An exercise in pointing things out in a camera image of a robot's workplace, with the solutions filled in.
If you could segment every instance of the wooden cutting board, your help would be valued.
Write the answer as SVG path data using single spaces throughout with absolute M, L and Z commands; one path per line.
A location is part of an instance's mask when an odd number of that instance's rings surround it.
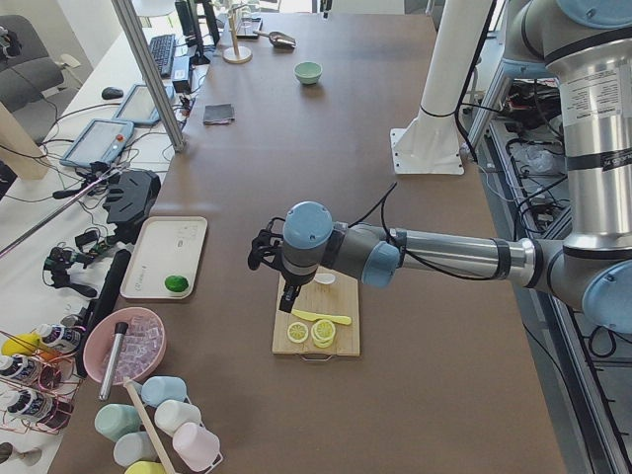
M 287 327 L 294 321 L 301 321 L 311 329 L 313 322 L 304 321 L 293 314 L 276 310 L 275 333 L 273 336 L 273 354 L 315 354 L 328 356 L 359 356 L 359 306 L 357 300 L 357 280 L 323 269 L 323 273 L 334 274 L 336 281 L 332 284 L 321 284 L 316 281 L 304 285 L 294 302 L 294 309 L 302 309 L 312 313 L 349 316 L 349 326 L 336 325 L 336 339 L 326 349 L 314 346 L 311 336 L 302 344 L 296 344 L 287 338 Z M 285 281 L 278 279 L 278 298 L 283 293 Z

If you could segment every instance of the blue joint cap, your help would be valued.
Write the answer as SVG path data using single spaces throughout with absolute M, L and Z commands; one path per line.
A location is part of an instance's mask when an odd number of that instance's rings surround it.
M 632 2 L 621 0 L 557 0 L 564 14 L 598 30 L 632 27 Z
M 543 62 L 516 61 L 503 58 L 503 72 L 512 79 L 544 79 L 551 77 Z
M 364 270 L 362 283 L 383 288 L 391 282 L 399 265 L 399 250 L 386 242 L 380 242 L 371 251 Z
M 295 249 L 309 250 L 323 245 L 334 230 L 327 207 L 318 202 L 300 202 L 287 212 L 283 240 Z
M 621 262 L 597 275 L 582 298 L 588 319 L 617 333 L 632 334 L 632 261 Z

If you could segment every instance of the tablet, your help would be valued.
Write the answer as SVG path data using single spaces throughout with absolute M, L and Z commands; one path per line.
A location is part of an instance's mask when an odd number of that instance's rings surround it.
M 96 161 L 112 163 L 134 133 L 128 120 L 93 119 L 59 160 L 64 166 L 90 168 Z
M 165 86 L 167 97 L 174 98 L 173 86 Z M 114 116 L 115 119 L 133 121 L 136 126 L 151 126 L 160 120 L 158 110 L 144 84 L 134 84 L 122 101 Z

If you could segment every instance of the green fruit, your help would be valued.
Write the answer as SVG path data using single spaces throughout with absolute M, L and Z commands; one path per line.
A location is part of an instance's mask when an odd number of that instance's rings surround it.
M 189 287 L 189 282 L 181 275 L 169 275 L 165 278 L 165 286 L 169 291 L 182 293 Z

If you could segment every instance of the mug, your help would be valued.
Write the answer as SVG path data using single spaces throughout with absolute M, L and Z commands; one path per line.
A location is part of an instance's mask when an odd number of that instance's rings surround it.
M 159 462 L 138 461 L 125 470 L 125 474 L 167 474 Z
M 155 461 L 158 453 L 147 432 L 128 433 L 117 441 L 115 463 L 129 467 L 136 461 Z
M 184 423 L 191 422 L 199 425 L 201 413 L 195 405 L 177 400 L 167 400 L 162 402 L 156 410 L 154 422 L 167 435 L 173 436 Z
M 187 398 L 187 384 L 180 377 L 151 377 L 142 385 L 140 396 L 154 408 L 166 400 L 183 402 Z
M 195 423 L 184 423 L 174 434 L 173 446 L 192 471 L 208 469 L 219 456 L 219 438 Z
M 140 417 L 131 405 L 111 403 L 106 405 L 95 417 L 95 429 L 107 439 L 117 442 L 128 433 L 140 428 Z

